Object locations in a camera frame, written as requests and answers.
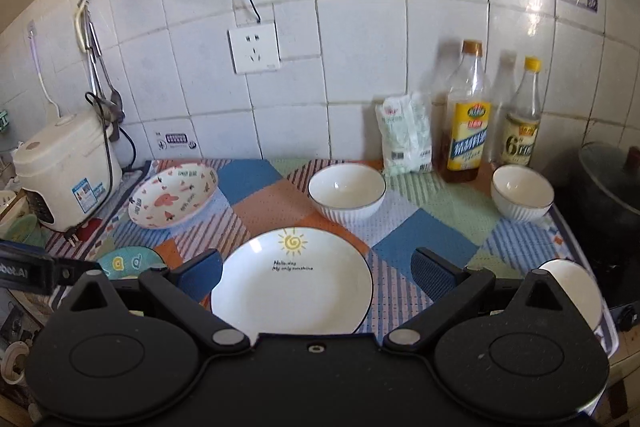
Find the teal egg plate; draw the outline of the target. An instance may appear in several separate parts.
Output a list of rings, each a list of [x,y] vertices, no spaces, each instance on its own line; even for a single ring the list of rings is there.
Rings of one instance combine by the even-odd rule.
[[[118,248],[102,256],[98,263],[110,280],[136,279],[154,265],[165,265],[162,257],[153,249],[142,246]]]

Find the white ribbed bowl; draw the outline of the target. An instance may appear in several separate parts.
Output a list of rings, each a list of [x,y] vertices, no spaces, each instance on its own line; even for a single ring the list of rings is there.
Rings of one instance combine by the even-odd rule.
[[[382,206],[386,191],[382,173],[352,162],[323,168],[308,183],[312,205],[343,227],[371,218]]]
[[[506,219],[529,222],[541,219],[550,210],[554,191],[537,171],[520,165],[504,165],[491,177],[490,194]]]

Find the colourful patchwork table mat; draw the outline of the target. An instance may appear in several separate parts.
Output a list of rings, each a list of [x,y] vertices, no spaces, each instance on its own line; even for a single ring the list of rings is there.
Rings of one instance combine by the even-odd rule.
[[[56,257],[96,259],[120,247],[151,248],[171,268],[215,248],[229,256],[253,237],[284,228],[315,228],[343,237],[366,258],[373,275],[372,309],[360,329],[383,336],[430,304],[413,283],[410,257],[419,247],[459,268],[488,268],[516,279],[552,259],[588,262],[556,210],[534,222],[499,215],[489,195],[490,176],[447,184],[434,173],[394,176],[380,209],[368,220],[342,227],[322,217],[308,196],[322,159],[211,159],[219,187],[193,219],[163,230],[145,230],[127,215],[129,197],[144,181],[171,167],[151,161],[126,176],[96,231],[77,245],[61,234],[46,235]]]

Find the pink rabbit plate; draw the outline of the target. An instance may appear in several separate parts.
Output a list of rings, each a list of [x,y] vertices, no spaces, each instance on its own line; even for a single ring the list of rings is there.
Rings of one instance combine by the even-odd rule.
[[[128,204],[129,219],[145,230],[181,225],[209,203],[217,187],[213,167],[199,162],[168,167],[134,191]]]

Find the white rice cooker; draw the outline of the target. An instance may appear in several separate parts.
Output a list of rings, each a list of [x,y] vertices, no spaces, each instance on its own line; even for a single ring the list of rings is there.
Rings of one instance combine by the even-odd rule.
[[[45,227],[64,233],[81,225],[118,189],[122,168],[93,109],[40,130],[13,153],[29,208]]]

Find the white sun plate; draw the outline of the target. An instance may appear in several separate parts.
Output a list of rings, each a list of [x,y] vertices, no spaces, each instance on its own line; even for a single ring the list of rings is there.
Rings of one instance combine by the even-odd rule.
[[[250,340],[260,334],[356,332],[372,301],[372,274],[346,239],[314,228],[266,232],[224,260],[213,314]]]

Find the yellow label oil bottle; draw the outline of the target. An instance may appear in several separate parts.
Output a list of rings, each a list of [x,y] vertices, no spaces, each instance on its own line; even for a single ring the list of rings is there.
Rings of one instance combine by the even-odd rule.
[[[480,171],[491,113],[480,41],[462,42],[460,64],[446,87],[438,171],[447,183],[470,182]]]

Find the white salt bag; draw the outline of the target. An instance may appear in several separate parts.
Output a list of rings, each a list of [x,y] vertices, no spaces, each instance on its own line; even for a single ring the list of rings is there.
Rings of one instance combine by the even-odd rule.
[[[384,172],[400,176],[433,169],[430,104],[421,93],[386,98],[375,106]]]

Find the clear vinegar bottle yellow cap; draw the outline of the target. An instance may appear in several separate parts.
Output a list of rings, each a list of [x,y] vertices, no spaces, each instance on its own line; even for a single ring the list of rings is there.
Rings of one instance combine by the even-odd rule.
[[[528,166],[541,121],[538,77],[541,60],[526,56],[523,77],[504,116],[500,159],[506,165]]]

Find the hanging metal ladle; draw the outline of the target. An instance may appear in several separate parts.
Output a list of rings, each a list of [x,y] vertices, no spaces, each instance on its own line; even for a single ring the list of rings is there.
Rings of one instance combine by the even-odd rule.
[[[89,10],[89,0],[79,0],[75,15],[76,36],[88,63],[90,92],[93,94],[96,113],[103,115],[112,128],[108,138],[112,143],[120,138],[120,125],[125,119],[122,96],[112,83],[104,62],[96,28]]]

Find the black wok with lid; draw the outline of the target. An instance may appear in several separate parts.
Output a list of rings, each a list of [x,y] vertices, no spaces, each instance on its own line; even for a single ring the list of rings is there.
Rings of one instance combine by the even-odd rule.
[[[639,147],[588,142],[577,158],[591,202],[618,225],[638,227]]]

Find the white wall socket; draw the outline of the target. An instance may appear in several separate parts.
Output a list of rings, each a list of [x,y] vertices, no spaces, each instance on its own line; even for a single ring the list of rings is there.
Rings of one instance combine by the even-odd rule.
[[[260,23],[228,30],[231,57],[238,75],[272,72],[281,67],[276,25]]]

